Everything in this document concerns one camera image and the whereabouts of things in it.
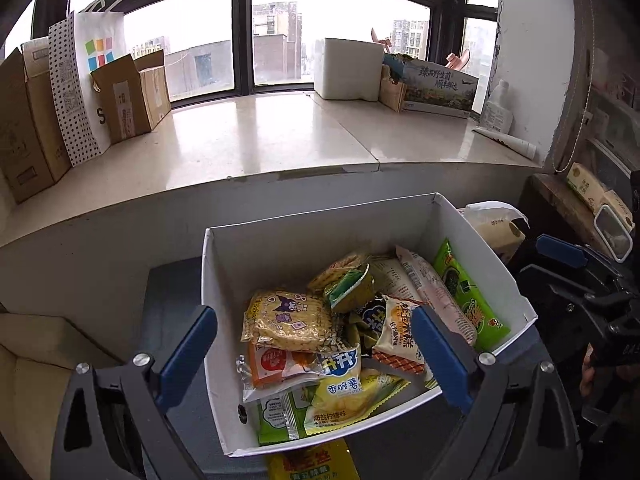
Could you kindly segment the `person right hand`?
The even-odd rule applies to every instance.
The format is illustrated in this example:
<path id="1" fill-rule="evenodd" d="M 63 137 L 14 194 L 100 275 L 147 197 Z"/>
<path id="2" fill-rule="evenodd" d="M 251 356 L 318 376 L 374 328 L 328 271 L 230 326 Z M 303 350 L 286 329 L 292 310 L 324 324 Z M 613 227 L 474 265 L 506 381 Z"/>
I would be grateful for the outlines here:
<path id="1" fill-rule="evenodd" d="M 615 368 L 595 367 L 593 365 L 593 346 L 588 344 L 587 350 L 582 360 L 582 379 L 580 380 L 580 395 L 587 399 L 593 392 L 597 379 L 612 379 L 616 377 L 623 382 L 630 382 L 631 385 L 639 385 L 638 365 L 621 365 Z"/>

